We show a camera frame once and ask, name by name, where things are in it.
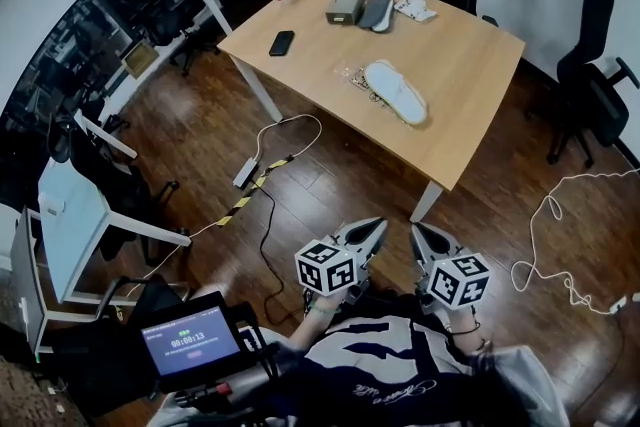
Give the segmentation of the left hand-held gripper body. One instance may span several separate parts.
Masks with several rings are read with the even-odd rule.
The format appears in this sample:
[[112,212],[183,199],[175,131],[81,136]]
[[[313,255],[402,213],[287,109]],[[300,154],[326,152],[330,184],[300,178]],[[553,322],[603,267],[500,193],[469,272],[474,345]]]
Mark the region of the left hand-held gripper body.
[[307,298],[330,297],[346,291],[353,304],[370,284],[371,230],[343,227],[333,235],[314,239],[295,254],[298,281]]

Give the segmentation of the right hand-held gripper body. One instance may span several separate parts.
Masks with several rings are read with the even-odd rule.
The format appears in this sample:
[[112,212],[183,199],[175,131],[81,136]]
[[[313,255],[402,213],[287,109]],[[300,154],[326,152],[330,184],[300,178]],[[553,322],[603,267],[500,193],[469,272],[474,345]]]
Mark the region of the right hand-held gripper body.
[[486,292],[491,276],[486,259],[479,253],[428,261],[421,267],[424,276],[415,294],[425,314],[475,305]]

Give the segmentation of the clear plastic slipper bag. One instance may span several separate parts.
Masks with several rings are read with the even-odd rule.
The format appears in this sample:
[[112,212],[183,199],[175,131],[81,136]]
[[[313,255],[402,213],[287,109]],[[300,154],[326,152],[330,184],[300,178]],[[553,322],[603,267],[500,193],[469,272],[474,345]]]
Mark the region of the clear plastic slipper bag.
[[[364,78],[364,69],[368,66],[361,66],[358,68],[349,68],[346,66],[343,66],[342,68],[338,68],[336,70],[336,72],[343,78],[346,80],[346,82],[348,84],[350,84],[351,86],[354,86],[355,88],[359,89],[360,91],[363,91],[367,98],[369,99],[369,93],[372,91],[369,86],[367,85],[365,78]],[[389,108],[387,108],[382,102],[374,102],[372,100],[370,100],[373,103],[379,104],[380,107],[388,112],[390,112],[393,116],[395,116],[397,119],[399,119]],[[428,107],[428,117],[426,119],[425,122],[419,124],[419,125],[408,125],[406,123],[404,123],[401,119],[399,119],[402,123],[404,123],[405,125],[411,126],[411,127],[418,127],[421,125],[424,125],[425,123],[428,122],[429,119],[429,105],[427,103],[427,107]]]

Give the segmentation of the grey sole slipper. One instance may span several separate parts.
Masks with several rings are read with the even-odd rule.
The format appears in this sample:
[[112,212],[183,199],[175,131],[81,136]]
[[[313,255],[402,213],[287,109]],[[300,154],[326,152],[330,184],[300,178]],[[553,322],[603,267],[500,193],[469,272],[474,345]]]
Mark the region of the grey sole slipper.
[[383,17],[389,0],[369,0],[357,23],[361,29],[371,30]]

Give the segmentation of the torn white packaging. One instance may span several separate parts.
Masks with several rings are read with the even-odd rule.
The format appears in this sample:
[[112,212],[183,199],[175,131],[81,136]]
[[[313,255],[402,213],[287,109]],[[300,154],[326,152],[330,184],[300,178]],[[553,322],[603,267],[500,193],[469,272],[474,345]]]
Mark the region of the torn white packaging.
[[399,0],[394,5],[394,10],[417,22],[424,22],[437,15],[436,11],[427,7],[425,0]]

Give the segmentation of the person's left forearm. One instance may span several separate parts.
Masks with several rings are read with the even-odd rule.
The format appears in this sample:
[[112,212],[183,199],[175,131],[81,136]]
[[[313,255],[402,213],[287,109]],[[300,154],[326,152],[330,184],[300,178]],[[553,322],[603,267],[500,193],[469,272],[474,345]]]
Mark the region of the person's left forearm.
[[309,312],[289,337],[289,346],[297,351],[308,351],[328,329],[345,296],[346,291],[343,290],[331,296],[319,296],[315,299]]

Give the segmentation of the person's right forearm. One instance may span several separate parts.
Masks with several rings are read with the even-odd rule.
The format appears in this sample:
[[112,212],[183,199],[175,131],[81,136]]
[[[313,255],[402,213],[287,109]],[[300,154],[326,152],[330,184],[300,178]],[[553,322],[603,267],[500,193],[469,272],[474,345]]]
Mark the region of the person's right forearm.
[[455,346],[467,356],[476,356],[492,349],[492,343],[483,337],[481,324],[472,307],[446,309],[448,331]]

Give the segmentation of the white table leg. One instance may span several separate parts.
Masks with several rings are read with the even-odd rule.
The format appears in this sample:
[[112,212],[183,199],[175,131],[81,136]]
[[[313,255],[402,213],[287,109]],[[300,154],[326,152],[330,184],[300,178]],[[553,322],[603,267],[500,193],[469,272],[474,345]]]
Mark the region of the white table leg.
[[236,57],[231,57],[231,59],[271,119],[274,122],[280,122],[283,119],[283,116],[266,91],[262,82],[257,77],[253,68]]
[[430,180],[410,216],[410,222],[421,222],[428,211],[434,206],[441,193],[441,186],[437,182]]

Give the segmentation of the person's black-clad leg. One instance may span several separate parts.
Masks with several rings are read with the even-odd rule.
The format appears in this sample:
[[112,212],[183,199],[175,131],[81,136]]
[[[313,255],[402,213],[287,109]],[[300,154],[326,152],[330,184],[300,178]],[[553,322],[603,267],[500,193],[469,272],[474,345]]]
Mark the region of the person's black-clad leg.
[[403,318],[423,315],[419,299],[413,294],[398,294],[395,290],[373,290],[366,294],[369,301],[381,311]]

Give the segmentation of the yellow black striped strip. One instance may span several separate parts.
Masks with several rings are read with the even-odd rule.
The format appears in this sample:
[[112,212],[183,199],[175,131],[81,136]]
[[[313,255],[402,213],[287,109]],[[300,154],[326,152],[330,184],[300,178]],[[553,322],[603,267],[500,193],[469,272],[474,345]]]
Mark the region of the yellow black striped strip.
[[235,205],[227,212],[225,216],[220,218],[218,221],[214,222],[213,225],[217,227],[223,227],[227,225],[231,219],[242,209],[244,208],[251,200],[253,194],[258,190],[262,189],[265,181],[269,177],[269,175],[276,169],[286,166],[290,162],[295,159],[293,155],[289,155],[284,159],[276,161],[269,165],[255,180],[255,182],[249,187],[248,191],[235,203]]

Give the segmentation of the person's navy and grey top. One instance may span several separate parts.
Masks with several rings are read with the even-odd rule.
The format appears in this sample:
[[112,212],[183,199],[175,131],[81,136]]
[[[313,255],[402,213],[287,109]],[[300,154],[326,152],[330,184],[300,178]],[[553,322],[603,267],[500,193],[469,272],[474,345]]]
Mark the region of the person's navy and grey top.
[[355,316],[329,327],[258,391],[249,412],[205,415],[169,395],[148,427],[570,427],[527,346],[465,353],[435,315]]

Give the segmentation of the white power adapter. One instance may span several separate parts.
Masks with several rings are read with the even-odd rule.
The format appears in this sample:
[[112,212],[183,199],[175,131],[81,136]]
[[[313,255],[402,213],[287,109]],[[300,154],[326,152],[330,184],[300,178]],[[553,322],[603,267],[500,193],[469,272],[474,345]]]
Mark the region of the white power adapter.
[[258,167],[259,161],[255,157],[250,157],[233,179],[232,185],[238,189],[244,189],[253,179]]

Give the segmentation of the small black monitor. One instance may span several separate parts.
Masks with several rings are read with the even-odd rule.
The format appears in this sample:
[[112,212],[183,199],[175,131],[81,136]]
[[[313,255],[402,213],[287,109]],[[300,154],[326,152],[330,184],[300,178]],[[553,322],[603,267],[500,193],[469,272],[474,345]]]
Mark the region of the small black monitor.
[[224,377],[249,354],[218,291],[151,313],[139,332],[164,393]]

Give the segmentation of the black smartphone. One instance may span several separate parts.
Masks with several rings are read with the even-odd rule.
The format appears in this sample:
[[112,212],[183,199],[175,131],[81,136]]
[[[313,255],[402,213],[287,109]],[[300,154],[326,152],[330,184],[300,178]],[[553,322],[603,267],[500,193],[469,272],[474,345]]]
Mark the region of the black smartphone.
[[285,56],[295,38],[295,32],[292,30],[279,31],[269,49],[271,57]]

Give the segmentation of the grey cardboard box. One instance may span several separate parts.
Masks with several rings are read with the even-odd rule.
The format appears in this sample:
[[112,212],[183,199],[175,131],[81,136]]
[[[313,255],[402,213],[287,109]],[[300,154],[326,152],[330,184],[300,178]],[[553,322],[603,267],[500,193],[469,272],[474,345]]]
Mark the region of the grey cardboard box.
[[329,24],[356,25],[363,13],[365,0],[331,0],[325,16]]

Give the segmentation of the black swivel chair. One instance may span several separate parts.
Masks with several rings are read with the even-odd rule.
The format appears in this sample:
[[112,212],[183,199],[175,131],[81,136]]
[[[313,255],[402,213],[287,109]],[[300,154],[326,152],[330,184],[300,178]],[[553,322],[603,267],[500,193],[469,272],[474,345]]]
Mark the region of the black swivel chair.
[[152,194],[137,167],[121,165],[102,152],[68,113],[49,117],[47,149],[55,161],[70,162],[96,185],[115,212],[147,224],[162,224],[166,205],[180,188],[179,182],[172,180]]

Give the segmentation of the small white box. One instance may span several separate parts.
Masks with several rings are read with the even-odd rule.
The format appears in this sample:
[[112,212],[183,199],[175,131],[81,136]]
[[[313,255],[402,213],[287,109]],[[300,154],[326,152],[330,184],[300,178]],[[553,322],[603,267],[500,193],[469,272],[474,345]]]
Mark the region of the small white box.
[[46,213],[50,216],[57,217],[65,210],[65,201],[63,199],[56,198],[46,192],[41,192],[38,195],[38,203],[40,213]]

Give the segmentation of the black monitor mount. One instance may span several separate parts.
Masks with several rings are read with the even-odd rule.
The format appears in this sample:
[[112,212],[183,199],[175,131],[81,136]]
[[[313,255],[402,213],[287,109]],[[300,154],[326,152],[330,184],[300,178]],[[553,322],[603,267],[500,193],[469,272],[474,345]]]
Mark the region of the black monitor mount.
[[261,365],[270,380],[279,377],[279,370],[275,356],[279,352],[278,345],[273,342],[268,344],[260,330],[257,316],[248,302],[230,308],[232,323],[238,329],[238,333],[246,349],[241,357],[242,366],[248,369],[251,366]]

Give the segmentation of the white frame desk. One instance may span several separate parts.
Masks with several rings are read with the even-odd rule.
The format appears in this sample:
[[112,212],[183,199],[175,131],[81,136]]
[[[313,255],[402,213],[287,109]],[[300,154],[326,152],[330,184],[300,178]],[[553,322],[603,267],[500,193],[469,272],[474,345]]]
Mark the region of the white frame desk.
[[41,225],[47,269],[55,297],[60,303],[99,305],[104,294],[77,292],[75,287],[98,243],[109,227],[136,235],[187,247],[187,235],[135,220],[111,209],[97,186],[78,173],[71,163],[49,162],[39,179],[38,192],[46,192],[65,201],[64,212],[55,217],[23,210],[11,247],[11,277],[20,307],[23,333],[32,353],[50,353],[42,344],[48,322],[90,322],[88,314],[55,311],[47,307],[36,262],[32,222]]

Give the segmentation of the wooden frame tray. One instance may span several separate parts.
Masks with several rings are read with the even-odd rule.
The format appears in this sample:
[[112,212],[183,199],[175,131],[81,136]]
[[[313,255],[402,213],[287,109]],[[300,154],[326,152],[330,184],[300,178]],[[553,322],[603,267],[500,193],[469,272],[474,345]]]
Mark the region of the wooden frame tray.
[[121,57],[124,69],[133,78],[139,78],[159,57],[149,41],[142,39],[133,44]]

